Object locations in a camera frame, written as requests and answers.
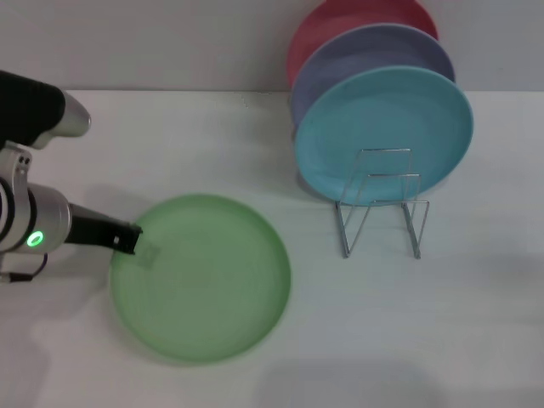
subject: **plate rim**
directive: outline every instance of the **plate rim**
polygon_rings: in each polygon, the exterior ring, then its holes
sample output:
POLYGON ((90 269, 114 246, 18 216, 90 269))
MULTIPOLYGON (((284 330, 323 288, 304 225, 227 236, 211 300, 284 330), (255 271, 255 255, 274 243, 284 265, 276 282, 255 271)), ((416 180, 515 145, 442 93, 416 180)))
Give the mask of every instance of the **plate rim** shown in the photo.
POLYGON ((287 307, 288 307, 288 305, 290 303, 290 300, 291 300, 292 263, 291 263, 291 259, 289 258, 289 252, 287 251, 287 248, 286 248, 286 245, 285 245, 284 241, 281 239, 280 235, 278 234, 278 232, 276 231, 274 226, 268 221, 268 219, 266 219, 263 215, 261 215, 259 212, 257 212, 256 210, 254 210, 253 208, 251 208, 247 204, 245 204, 243 202, 240 202, 240 201, 237 201, 235 199, 232 199, 230 197, 227 197, 225 195, 217 195, 217 194, 209 194, 209 193, 189 193, 189 194, 184 194, 184 195, 177 195, 175 197, 171 197, 169 199, 166 199, 165 201, 160 201, 159 203, 156 203, 154 206, 151 206, 150 208, 148 208, 146 211, 144 211, 141 215, 138 216, 135 223, 138 224, 139 220, 142 217, 144 217, 146 215, 149 215, 149 213, 151 213, 152 211, 158 211, 160 209, 160 207, 166 206, 167 204, 172 204, 174 201, 184 201, 186 199, 195 199, 195 198, 206 198, 206 199, 220 200, 220 201, 223 201, 223 202, 227 202, 230 205, 235 205, 235 206, 237 206, 239 208, 243 208, 246 212, 249 212, 253 216, 257 217, 259 222, 262 223, 263 226, 265 226, 265 228, 267 228, 272 233, 272 235, 274 236, 274 240, 277 241, 278 244, 280 245, 280 250, 282 252, 282 257, 285 257, 285 261, 286 261, 286 271, 285 271, 285 273, 286 273, 286 278, 288 278, 288 279, 286 279, 286 287, 285 287, 285 289, 283 291, 283 294, 282 294, 282 297, 280 299, 280 303, 279 303, 280 307, 278 307, 278 313, 274 317, 274 319, 272 319, 270 321, 270 326, 269 326, 268 330, 266 330, 262 335, 256 336, 246 347, 241 348, 241 349, 239 349, 236 352, 231 353, 231 354, 225 354, 225 355, 222 355, 221 357, 212 357, 212 358, 205 358, 205 359, 192 358, 190 356, 182 356, 180 353, 173 353, 173 352, 170 352, 170 351, 165 351, 164 349, 159 349, 157 347, 154 347, 154 345, 151 342, 146 341, 139 334, 139 331, 134 330, 133 325, 131 325, 129 323, 126 315, 124 313, 121 313, 121 310, 120 310, 120 308, 118 306, 118 302, 116 301, 116 296, 114 294, 114 287, 113 287, 114 284, 112 282, 113 281, 112 276, 114 274, 114 271, 113 271, 113 269, 114 269, 114 267, 113 267, 114 260, 117 257, 124 255, 122 253, 114 252, 112 254, 112 256, 111 256, 110 264, 109 264, 109 270, 108 270, 107 292, 108 292, 108 298, 110 299, 110 305, 111 305, 113 311, 115 312, 115 313, 113 313, 113 315, 115 316, 117 323, 119 324, 119 326, 122 327, 122 329, 126 333, 128 333, 128 335, 132 339, 135 339, 138 344, 143 345, 148 351, 150 351, 156 357, 158 357, 160 359, 163 359, 163 360, 166 360, 166 361, 169 361, 169 362, 173 362, 173 363, 176 363, 176 364, 189 363, 189 364, 197 364, 197 365, 206 365, 206 364, 218 363, 218 362, 221 362, 221 361, 224 361, 224 360, 230 360, 230 359, 233 359, 233 358, 235 358, 235 357, 237 357, 239 355, 243 355, 243 354, 251 351, 252 349, 257 347, 262 341, 264 341, 271 334, 271 332, 281 323, 281 321, 285 317, 287 307))
MULTIPOLYGON (((304 19, 301 21, 301 23, 298 25, 297 29, 295 30, 295 33, 293 34, 292 38, 291 38, 291 41, 289 42, 289 48, 287 50, 287 56, 286 56, 286 72, 287 72, 287 81, 289 82, 289 86, 292 87, 294 82, 296 81, 297 77, 298 77, 298 74, 300 73, 300 71, 302 70, 302 65, 300 65, 300 67, 298 68, 296 74, 294 75, 293 78, 291 78, 291 70, 290 70, 290 65, 291 65, 291 62, 292 62, 292 56, 294 54, 296 54, 296 50, 295 50, 295 39, 297 38, 297 36, 299 35, 299 32, 302 30, 302 28, 304 26, 306 26, 308 24, 308 21, 310 21, 311 19, 313 19, 315 17, 316 14, 319 14, 319 13, 323 13, 323 9, 327 6, 327 5, 330 5, 331 3, 331 0, 323 0, 320 4, 318 4, 315 8, 313 8, 305 17, 304 19)), ((432 29, 432 33, 429 32, 428 34, 435 38, 437 41, 440 40, 439 38, 439 33, 438 33, 438 29, 437 29, 437 26, 436 26, 436 23, 434 22, 434 19, 433 19, 433 16, 427 11, 427 9, 422 5, 420 4, 418 1, 416 0, 406 0, 406 3, 413 3, 413 5, 415 5, 416 9, 418 10, 419 13, 422 14, 422 16, 425 18, 425 20, 427 20, 428 23, 430 23, 429 27, 432 29)))
MULTIPOLYGON (((366 71, 366 72, 362 72, 360 74, 357 74, 355 76, 351 76, 350 78, 344 80, 344 81, 341 81, 340 83, 336 84, 334 87, 330 88, 328 91, 326 91, 325 93, 323 93, 315 102, 314 104, 311 106, 311 108, 308 110, 308 112, 306 113, 306 116, 304 117, 304 119, 301 121, 300 125, 298 126, 297 128, 297 134, 295 135, 295 158, 296 158, 296 162, 297 162, 297 168, 298 168, 298 171, 300 172, 301 176, 303 177, 303 179, 312 187, 312 189, 314 189, 317 193, 319 193, 320 195, 322 195, 323 197, 329 199, 329 200, 333 200, 333 201, 336 201, 337 198, 336 197, 332 197, 332 196, 329 196, 329 195, 326 195, 326 194, 323 194, 322 191, 316 189, 314 187, 313 184, 311 184, 308 179, 306 177, 304 177, 304 172, 302 170, 302 168, 299 166, 299 156, 302 154, 300 152, 301 150, 301 147, 300 147, 300 138, 298 137, 298 133, 300 132, 300 130, 302 128, 305 127, 305 122, 307 122, 309 120, 309 113, 319 104, 323 103, 322 101, 326 98, 328 98, 328 96, 330 94, 333 94, 337 91, 338 88, 340 87, 343 87, 345 85, 346 82, 354 82, 354 81, 357 81, 359 80, 360 78, 362 77, 367 77, 367 76, 373 76, 373 75, 376 75, 376 74, 379 74, 379 73, 382 73, 382 72, 385 72, 385 71, 399 71, 399 72, 407 72, 407 71, 414 71, 414 72, 418 72, 418 73, 421 73, 421 74, 425 74, 427 76, 430 76, 430 77, 435 77, 436 79, 438 79, 439 81, 441 82, 444 82, 446 83, 448 86, 452 87, 453 89, 456 90, 456 92, 461 96, 462 100, 465 102, 465 105, 467 107, 467 112, 468 112, 468 119, 469 119, 469 137, 468 137, 468 141, 463 149, 463 152, 461 155, 459 155, 459 158, 458 160, 456 161, 455 165, 452 167, 452 169, 441 179, 441 180, 444 180, 446 179, 447 177, 450 176, 450 174, 459 166, 459 164, 461 163, 462 159, 467 155, 467 152, 468 152, 468 148, 470 147, 470 144, 472 143, 473 141, 473 136, 474 136, 474 113, 473 113, 473 109, 472 109, 472 106, 470 105, 470 101, 468 100, 467 98, 467 95, 457 86, 456 83, 450 81, 448 78, 446 78, 445 76, 442 76, 441 74, 437 73, 437 72, 434 72, 434 71, 431 71, 431 70, 428 70, 428 69, 425 69, 425 68, 420 68, 420 67, 415 67, 415 66, 407 66, 407 65, 392 65, 392 66, 386 66, 386 67, 382 67, 382 68, 376 68, 375 70, 370 70, 370 71, 366 71)), ((431 188, 433 188, 435 185, 437 185, 438 183, 435 183, 433 185, 430 185, 428 186, 426 189, 422 189, 419 191, 419 193, 423 193, 427 190, 430 190, 431 188)), ((347 204, 347 205, 354 205, 354 203, 352 203, 351 201, 345 201, 343 204, 347 204)))
MULTIPOLYGON (((438 49, 440 49, 442 51, 442 54, 445 56, 445 60, 447 61, 448 63, 448 67, 450 68, 451 70, 451 74, 452 74, 452 78, 449 78, 447 76, 445 76, 444 74, 440 74, 442 75, 443 77, 449 79, 450 81, 452 82, 456 82, 456 71, 455 71, 455 67, 453 66, 453 61, 451 60, 451 57, 448 55, 448 53, 446 52, 446 50, 444 49, 444 47, 442 47, 442 44, 440 44, 440 42, 434 38, 433 36, 430 36, 429 34, 427 34, 425 31, 423 30, 420 30, 416 27, 413 27, 411 25, 404 25, 404 24, 399 24, 399 23, 376 23, 376 24, 369 24, 369 25, 362 25, 362 26, 359 26, 359 27, 355 27, 355 28, 352 28, 351 30, 348 30, 348 31, 345 31, 343 32, 342 34, 338 34, 337 36, 331 38, 330 40, 328 40, 327 42, 323 43, 323 45, 321 45, 319 48, 317 48, 307 59, 306 61, 304 62, 304 64, 301 66, 300 70, 298 71, 298 74, 297 74, 297 78, 295 79, 295 82, 292 84, 292 96, 295 95, 295 93, 297 92, 300 92, 298 91, 298 88, 300 88, 300 80, 301 80, 301 76, 303 74, 303 71, 304 69, 306 69, 309 64, 312 62, 313 58, 317 58, 317 54, 322 50, 324 49, 325 47, 329 46, 331 43, 334 43, 335 41, 338 41, 340 40, 342 37, 344 36, 348 36, 348 35, 351 35, 353 34, 354 32, 364 32, 364 31, 377 31, 378 29, 381 29, 381 28, 395 28, 397 30, 401 30, 401 31, 412 31, 412 32, 415 32, 417 33, 418 35, 419 34, 423 34, 425 37, 427 37, 428 39, 432 40, 432 42, 434 43, 434 45, 438 46, 438 49)), ((368 71, 374 71, 376 69, 381 69, 381 68, 386 68, 386 66, 383 66, 383 67, 380 67, 380 68, 374 68, 372 70, 368 70, 368 71)), ((293 106, 294 106, 294 99, 293 97, 291 97, 290 99, 290 108, 291 108, 291 116, 292 116, 292 121, 293 123, 295 123, 295 126, 297 126, 297 123, 295 121, 295 115, 294 115, 294 109, 293 109, 293 106)))

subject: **cable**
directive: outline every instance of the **cable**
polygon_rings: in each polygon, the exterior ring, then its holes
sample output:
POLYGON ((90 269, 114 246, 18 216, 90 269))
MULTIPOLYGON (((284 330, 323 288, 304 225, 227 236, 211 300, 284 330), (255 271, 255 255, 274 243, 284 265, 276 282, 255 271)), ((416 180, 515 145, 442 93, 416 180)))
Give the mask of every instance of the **cable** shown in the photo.
POLYGON ((14 282, 30 282, 36 276, 42 273, 45 265, 48 263, 48 254, 43 254, 42 264, 36 269, 33 274, 22 274, 20 272, 0 272, 0 279, 4 283, 14 283, 14 282))

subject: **plate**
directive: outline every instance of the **plate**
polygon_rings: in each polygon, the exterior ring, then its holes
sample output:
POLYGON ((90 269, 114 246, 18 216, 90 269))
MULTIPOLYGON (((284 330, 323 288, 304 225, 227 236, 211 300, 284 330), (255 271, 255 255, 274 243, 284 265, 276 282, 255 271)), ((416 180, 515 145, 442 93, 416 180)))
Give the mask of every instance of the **plate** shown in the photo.
POLYGON ((337 83, 390 65, 419 66, 455 81, 450 57, 427 33, 408 25, 366 25, 333 38, 306 61, 292 90, 295 125, 298 126, 311 105, 337 83))
MULTIPOLYGON (((473 115, 455 83, 423 68, 394 66, 364 72, 323 94, 297 130, 300 173, 314 190, 342 197, 361 150, 411 149, 409 155, 363 156, 344 202, 355 204, 368 174, 421 174, 423 192, 459 164, 473 135, 473 115)), ((373 178, 358 203, 400 201, 405 185, 397 178, 373 178)), ((414 196, 417 184, 407 186, 414 196)))
POLYGON ((110 293, 124 326, 170 359, 223 360, 261 341, 281 317, 291 270, 274 229, 251 208, 187 195, 137 221, 136 255, 116 253, 110 293))
POLYGON ((438 39, 433 20, 415 0, 328 0, 306 17, 291 41, 287 76, 292 86, 304 62, 334 37, 375 23, 416 27, 438 39))

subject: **white table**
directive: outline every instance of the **white table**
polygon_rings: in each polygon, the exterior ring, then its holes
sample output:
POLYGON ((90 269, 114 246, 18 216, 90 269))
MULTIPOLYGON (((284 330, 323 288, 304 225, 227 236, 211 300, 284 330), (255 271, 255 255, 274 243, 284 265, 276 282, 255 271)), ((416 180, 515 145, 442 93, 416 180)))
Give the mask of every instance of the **white table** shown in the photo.
POLYGON ((543 93, 468 95, 473 144, 426 195, 419 261, 393 208, 342 259, 331 205, 296 180, 284 93, 74 95, 92 130, 35 152, 32 181, 127 219, 195 191, 244 201, 286 243, 291 299, 249 353, 172 365, 116 323, 110 253, 63 247, 0 287, 2 408, 544 406, 543 93))

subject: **green plate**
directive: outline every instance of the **green plate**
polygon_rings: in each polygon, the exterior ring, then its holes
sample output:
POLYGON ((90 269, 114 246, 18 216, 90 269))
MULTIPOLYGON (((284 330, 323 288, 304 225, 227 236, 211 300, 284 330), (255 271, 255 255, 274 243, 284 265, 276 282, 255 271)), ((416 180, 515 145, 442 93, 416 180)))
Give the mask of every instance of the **green plate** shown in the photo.
POLYGON ((215 195, 187 195, 136 224, 144 230, 136 255, 114 255, 110 290, 141 342, 203 363, 246 351, 274 328, 291 269, 280 237, 259 214, 215 195))

